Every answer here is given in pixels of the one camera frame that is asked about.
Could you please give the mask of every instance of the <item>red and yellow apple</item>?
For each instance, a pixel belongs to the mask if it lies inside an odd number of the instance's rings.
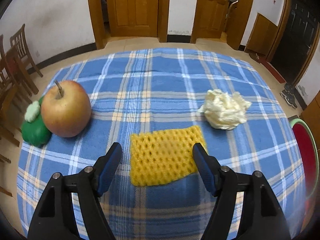
[[[45,126],[60,137],[78,135],[91,116],[90,100],[84,88],[74,81],[55,81],[44,96],[41,116]]]

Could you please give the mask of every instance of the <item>table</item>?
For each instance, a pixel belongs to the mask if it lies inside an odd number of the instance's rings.
[[[17,178],[18,206],[27,233],[36,204],[54,172],[69,175],[93,165],[115,141],[123,158],[100,199],[117,239],[199,239],[215,198],[198,173],[164,186],[130,183],[132,133],[199,125],[208,154],[236,172],[263,172],[286,216],[291,236],[301,228],[305,181],[297,142],[289,122],[257,71],[247,62],[213,52],[145,49],[79,62],[53,80],[75,80],[87,91],[92,118],[75,138],[52,136],[43,148],[23,143]],[[209,89],[239,91],[252,105],[248,121],[234,130],[216,130],[197,113]],[[228,239],[236,236],[243,194],[237,196]],[[81,237],[87,238],[77,195],[73,195]]]

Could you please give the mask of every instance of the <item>green plastic object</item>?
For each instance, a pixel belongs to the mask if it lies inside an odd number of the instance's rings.
[[[39,104],[41,106],[43,97],[40,98]],[[30,123],[23,121],[21,126],[22,138],[33,146],[40,147],[43,144],[46,144],[51,137],[51,132],[44,125],[42,121],[41,113],[36,117],[36,119]]]
[[[316,142],[315,142],[315,139],[313,138],[313,135],[308,127],[308,125],[301,119],[299,118],[296,118],[296,119],[293,119],[291,122],[290,122],[290,126],[291,128],[293,128],[293,126],[296,124],[296,123],[299,123],[301,124],[307,131],[310,139],[311,139],[311,142],[312,142],[312,145],[313,145],[313,150],[315,152],[315,160],[316,160],[316,182],[310,192],[310,194],[307,196],[307,198],[311,197],[314,193],[314,191],[316,190],[316,187],[317,187],[317,184],[318,184],[318,177],[319,177],[319,159],[318,159],[318,150],[317,150],[317,147],[316,147]]]

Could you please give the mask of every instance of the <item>yellow foam net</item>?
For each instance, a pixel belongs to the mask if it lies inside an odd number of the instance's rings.
[[[192,158],[195,143],[206,144],[199,126],[170,129],[130,137],[131,183],[135,186],[167,184],[197,171]]]

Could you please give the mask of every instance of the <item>screw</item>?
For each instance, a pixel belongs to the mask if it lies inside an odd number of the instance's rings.
[[[230,171],[230,168],[228,166],[221,166],[220,169],[224,172]]]
[[[53,177],[54,179],[57,179],[57,178],[60,177],[60,173],[59,173],[59,172],[56,172],[56,173],[54,173],[54,174],[52,175],[52,177]]]
[[[86,167],[84,168],[84,172],[87,172],[87,173],[91,172],[92,170],[93,170],[93,167],[92,167],[92,166],[86,166]]]
[[[256,177],[258,177],[258,178],[261,178],[261,177],[262,177],[261,171],[255,171],[253,174],[254,174]]]

